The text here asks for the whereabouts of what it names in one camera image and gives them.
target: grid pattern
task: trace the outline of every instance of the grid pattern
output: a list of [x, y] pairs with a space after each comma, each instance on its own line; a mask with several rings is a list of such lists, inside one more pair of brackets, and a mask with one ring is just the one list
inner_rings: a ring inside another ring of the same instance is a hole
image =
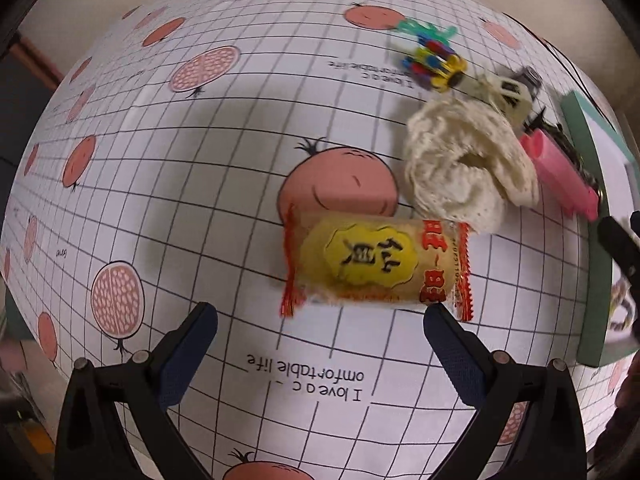
[[[519, 25], [473, 0], [161, 0], [117, 23], [90, 50], [86, 69], [65, 79], [21, 168], [37, 143], [35, 162], [14, 182], [0, 240], [2, 256], [12, 253], [5, 278], [35, 333], [38, 315], [50, 313], [55, 364], [65, 377], [80, 356], [100, 364], [123, 359], [89, 304], [92, 281], [110, 261], [132, 263], [146, 299], [125, 359], [153, 348], [197, 301], [215, 305], [216, 339], [169, 413], [217, 479], [238, 463], [229, 456], [234, 448], [316, 480], [426, 479], [474, 412], [457, 398], [415, 312], [312, 304], [293, 319], [278, 316], [286, 274], [275, 203], [305, 160], [296, 145], [321, 139], [321, 149], [373, 152], [400, 182], [404, 122], [431, 98], [398, 70], [415, 43], [347, 22], [343, 13], [353, 4], [455, 25], [452, 46], [471, 76], [533, 66], [545, 82], [534, 110], [546, 105], [547, 120], [563, 121], [558, 97], [575, 89], [571, 77]], [[181, 17], [165, 40], [142, 47], [153, 30]], [[494, 40], [482, 20], [506, 27], [521, 49]], [[170, 90], [178, 67], [227, 45], [241, 55], [225, 75], [196, 94]], [[91, 85], [87, 104], [67, 123]], [[91, 162], [77, 187], [64, 188], [68, 156], [88, 135], [97, 137]], [[475, 316], [465, 328], [519, 362], [567, 361], [591, 445], [614, 405], [613, 367], [575, 362], [587, 226], [564, 216], [547, 189], [541, 195], [534, 210], [511, 207], [498, 234], [470, 238]], [[396, 214], [412, 215], [401, 194]], [[30, 215], [38, 229], [27, 264]], [[297, 376], [293, 365], [306, 373]], [[347, 372], [362, 380], [338, 378]], [[119, 411], [143, 449], [128, 409]], [[483, 476], [500, 467], [508, 447], [495, 449]]]

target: table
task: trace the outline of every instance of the table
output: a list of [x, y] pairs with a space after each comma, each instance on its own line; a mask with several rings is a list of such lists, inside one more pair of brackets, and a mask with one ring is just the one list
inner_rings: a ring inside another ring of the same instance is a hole
[[[473, 0], [161, 0], [132, 9], [79, 60], [23, 156], [2, 272], [61, 374], [80, 356], [114, 364], [153, 348], [194, 302], [217, 308], [218, 334], [169, 411], [215, 478], [248, 460], [316, 480], [428, 478], [473, 415], [419, 314], [309, 304], [278, 315], [279, 192], [292, 180], [317, 207], [377, 193], [380, 214], [413, 214], [404, 123], [433, 95], [401, 68], [415, 42], [389, 29], [404, 16], [455, 25], [452, 47], [471, 76], [533, 66], [545, 82], [535, 109], [563, 120], [570, 74]], [[586, 237], [547, 189], [535, 210], [511, 207], [498, 234], [470, 239], [475, 316], [465, 327], [518, 362], [564, 359], [590, 445], [619, 373], [575, 362]]]

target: yellow snack wrapper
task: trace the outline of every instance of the yellow snack wrapper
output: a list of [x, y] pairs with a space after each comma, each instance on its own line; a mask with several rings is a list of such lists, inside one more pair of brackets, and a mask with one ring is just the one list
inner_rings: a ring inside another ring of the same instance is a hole
[[460, 320], [473, 316], [468, 225], [290, 209], [289, 266], [281, 314], [308, 298], [342, 303], [431, 304], [449, 300]]

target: white cloth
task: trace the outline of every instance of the white cloth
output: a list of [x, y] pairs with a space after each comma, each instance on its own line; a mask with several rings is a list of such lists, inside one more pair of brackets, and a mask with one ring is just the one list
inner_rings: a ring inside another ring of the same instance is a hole
[[477, 100], [431, 100], [407, 122], [404, 174], [425, 218], [467, 222], [496, 232], [506, 200], [538, 202], [532, 161], [510, 124]]

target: pink lighter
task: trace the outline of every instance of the pink lighter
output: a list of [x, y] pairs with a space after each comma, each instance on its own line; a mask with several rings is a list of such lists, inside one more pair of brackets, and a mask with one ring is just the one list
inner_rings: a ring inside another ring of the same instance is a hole
[[564, 214], [582, 214], [589, 222], [598, 218], [598, 195], [587, 186], [564, 153], [545, 133], [536, 129], [520, 139], [524, 151], [544, 182], [560, 203]]

